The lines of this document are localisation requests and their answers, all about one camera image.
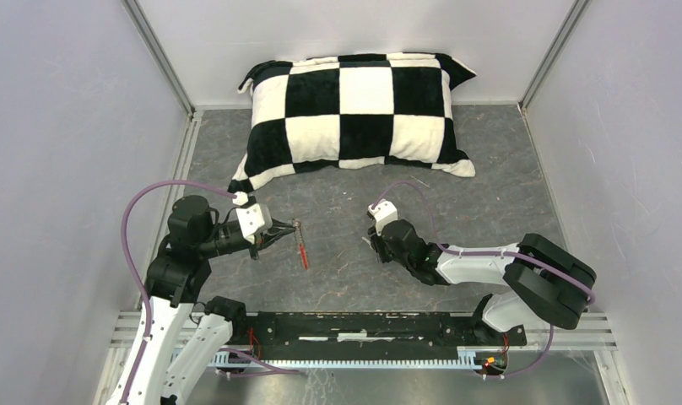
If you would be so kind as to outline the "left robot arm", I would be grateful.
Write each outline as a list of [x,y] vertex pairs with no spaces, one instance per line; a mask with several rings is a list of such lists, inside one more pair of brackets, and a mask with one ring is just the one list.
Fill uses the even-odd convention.
[[210,259],[238,251],[257,259],[259,251],[295,231],[294,225],[273,219],[268,207],[255,201],[235,212],[235,220],[221,220],[199,195],[174,203],[169,233],[146,272],[147,299],[110,404],[184,404],[219,350],[246,337],[245,305],[216,296],[205,304],[190,340],[181,352],[175,351],[211,273]]

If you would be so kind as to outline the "metal keyring with red handle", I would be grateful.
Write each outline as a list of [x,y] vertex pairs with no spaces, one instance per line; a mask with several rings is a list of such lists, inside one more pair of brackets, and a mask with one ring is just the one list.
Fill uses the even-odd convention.
[[310,265],[309,265],[308,256],[306,253],[305,242],[303,239],[301,222],[298,219],[292,219],[292,224],[295,228],[295,241],[296,241],[296,244],[298,245],[302,267],[305,270],[308,270]]

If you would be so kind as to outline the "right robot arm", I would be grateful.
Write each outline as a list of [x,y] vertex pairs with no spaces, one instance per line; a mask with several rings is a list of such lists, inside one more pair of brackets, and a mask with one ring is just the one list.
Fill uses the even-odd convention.
[[398,219],[371,226],[368,237],[381,262],[398,263],[423,284],[508,287],[479,305],[480,316],[470,322],[473,338],[482,344],[536,321],[574,330],[593,302],[597,274],[540,234],[528,233],[508,246],[462,248],[427,242],[409,221]]

